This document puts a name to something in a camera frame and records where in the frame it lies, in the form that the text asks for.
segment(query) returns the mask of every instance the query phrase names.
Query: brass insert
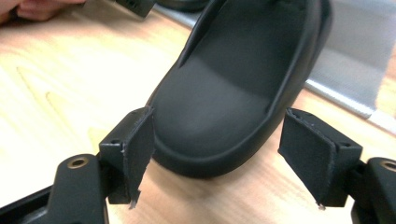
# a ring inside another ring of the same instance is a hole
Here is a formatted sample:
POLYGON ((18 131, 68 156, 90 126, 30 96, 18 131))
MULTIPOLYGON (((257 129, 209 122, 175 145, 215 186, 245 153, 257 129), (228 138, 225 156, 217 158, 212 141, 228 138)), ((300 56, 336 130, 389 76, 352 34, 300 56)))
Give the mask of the brass insert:
POLYGON ((78 169, 88 164, 88 161, 89 160, 86 157, 77 157, 68 162, 67 167, 69 169, 78 169))
POLYGON ((396 172, 396 162, 394 161, 381 161, 381 165, 392 172, 396 172))

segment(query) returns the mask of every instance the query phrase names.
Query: black slipper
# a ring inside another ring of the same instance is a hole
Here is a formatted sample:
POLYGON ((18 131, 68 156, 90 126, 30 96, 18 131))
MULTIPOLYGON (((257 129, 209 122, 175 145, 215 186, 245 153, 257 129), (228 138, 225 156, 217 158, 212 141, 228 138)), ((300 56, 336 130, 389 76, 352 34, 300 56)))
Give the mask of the black slipper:
POLYGON ((223 175, 268 139, 330 30, 328 0, 215 0, 148 100, 156 152, 191 177, 223 175))

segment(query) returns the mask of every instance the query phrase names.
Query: light wood grain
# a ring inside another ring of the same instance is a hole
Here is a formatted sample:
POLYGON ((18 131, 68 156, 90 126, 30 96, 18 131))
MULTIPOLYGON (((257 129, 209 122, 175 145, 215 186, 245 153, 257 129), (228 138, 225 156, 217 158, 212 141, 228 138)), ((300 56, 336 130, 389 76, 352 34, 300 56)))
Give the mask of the light wood grain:
POLYGON ((396 45, 376 98, 376 106, 379 110, 396 118, 396 45))
MULTIPOLYGON (((146 20, 105 1, 43 23, 0 28, 0 206, 50 185, 57 164, 98 151, 129 111, 145 104, 190 30, 151 12, 146 20)), ((309 111, 364 146, 362 159, 396 159, 396 138, 302 91, 309 111)), ((346 208, 319 211, 277 154, 281 126, 235 171, 190 179, 152 161, 136 209, 108 207, 110 223, 351 223, 346 208)))

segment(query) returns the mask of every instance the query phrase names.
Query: hand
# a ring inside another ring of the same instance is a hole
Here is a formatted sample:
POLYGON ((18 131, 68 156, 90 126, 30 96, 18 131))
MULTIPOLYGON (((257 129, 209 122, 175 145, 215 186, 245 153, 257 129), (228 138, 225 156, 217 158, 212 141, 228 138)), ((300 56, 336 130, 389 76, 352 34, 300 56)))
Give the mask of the hand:
POLYGON ((27 20, 46 21, 55 16, 63 8, 84 3, 86 0, 4 0, 0 7, 0 24, 12 19, 11 10, 27 20))

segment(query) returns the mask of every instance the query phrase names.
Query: gray surface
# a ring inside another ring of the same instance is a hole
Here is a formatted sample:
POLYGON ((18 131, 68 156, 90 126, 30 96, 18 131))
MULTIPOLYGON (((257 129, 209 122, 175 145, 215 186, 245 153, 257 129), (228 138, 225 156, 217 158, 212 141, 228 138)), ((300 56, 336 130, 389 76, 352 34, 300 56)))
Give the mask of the gray surface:
MULTIPOLYGON (((396 134, 396 120, 375 106, 396 41, 396 2, 333 0, 332 5, 332 32, 306 87, 396 134)), ((155 9, 191 28, 200 15, 155 9)))

